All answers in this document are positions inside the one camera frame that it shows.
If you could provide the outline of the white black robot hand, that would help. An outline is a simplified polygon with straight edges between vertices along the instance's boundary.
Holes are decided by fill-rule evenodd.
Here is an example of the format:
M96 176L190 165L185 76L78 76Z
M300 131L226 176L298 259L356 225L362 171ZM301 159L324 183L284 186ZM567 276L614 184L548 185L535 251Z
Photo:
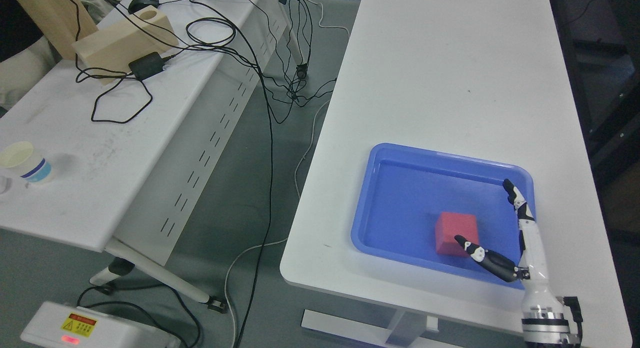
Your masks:
M521 309L527 325L558 326L565 320L563 304L550 287L546 253L537 221L525 196L509 179L503 180L502 187L518 220L519 263L460 234L454 239L486 271L507 283L522 282L525 295Z

